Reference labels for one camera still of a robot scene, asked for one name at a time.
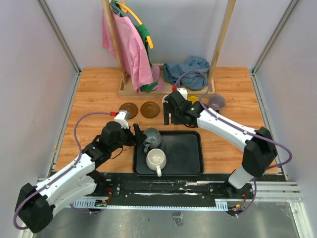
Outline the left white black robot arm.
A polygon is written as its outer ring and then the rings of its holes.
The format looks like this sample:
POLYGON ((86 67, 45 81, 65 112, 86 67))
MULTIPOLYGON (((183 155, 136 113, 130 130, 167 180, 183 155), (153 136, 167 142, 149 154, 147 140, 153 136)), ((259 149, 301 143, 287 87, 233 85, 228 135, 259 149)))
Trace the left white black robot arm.
POLYGON ((103 195, 105 177, 97 168, 118 148, 141 145, 147 138, 138 124, 133 127, 132 132, 118 122, 107 123, 101 134, 62 170, 36 185, 25 184, 20 189, 14 210, 14 226, 19 230, 22 228, 17 224, 20 218, 25 224, 24 229, 36 234, 47 227, 60 210, 77 199, 89 194, 103 195))

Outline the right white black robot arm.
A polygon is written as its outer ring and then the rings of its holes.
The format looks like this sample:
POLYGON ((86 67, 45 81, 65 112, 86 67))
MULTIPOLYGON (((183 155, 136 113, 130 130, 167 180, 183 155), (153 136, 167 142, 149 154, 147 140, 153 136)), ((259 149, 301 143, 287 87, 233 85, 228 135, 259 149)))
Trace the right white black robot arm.
POLYGON ((276 146, 271 143, 271 133, 264 127, 256 130, 238 124, 205 104, 188 101, 178 90, 167 95, 165 103, 178 124, 215 133, 243 152, 241 165, 233 171, 224 186, 229 198, 238 197, 242 187, 262 176, 277 156, 276 146))

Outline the yellow glass mug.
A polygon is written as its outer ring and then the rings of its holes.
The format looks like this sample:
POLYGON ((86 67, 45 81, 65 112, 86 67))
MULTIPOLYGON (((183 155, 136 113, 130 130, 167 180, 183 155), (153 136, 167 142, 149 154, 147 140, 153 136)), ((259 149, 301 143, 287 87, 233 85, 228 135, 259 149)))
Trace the yellow glass mug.
POLYGON ((192 104, 194 104, 195 102, 198 102, 198 101, 199 101, 199 97, 198 97, 198 96, 189 96, 189 97, 187 98, 187 100, 188 100, 189 102, 191 102, 192 104))

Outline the purple glass cup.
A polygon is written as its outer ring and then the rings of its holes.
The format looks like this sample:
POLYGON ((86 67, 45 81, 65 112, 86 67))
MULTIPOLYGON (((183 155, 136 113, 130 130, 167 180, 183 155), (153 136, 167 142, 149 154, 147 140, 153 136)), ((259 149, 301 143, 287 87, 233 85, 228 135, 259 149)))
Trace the purple glass cup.
POLYGON ((222 109, 226 105, 226 100, 219 94, 214 94, 209 97, 208 106, 217 113, 221 113, 222 109))

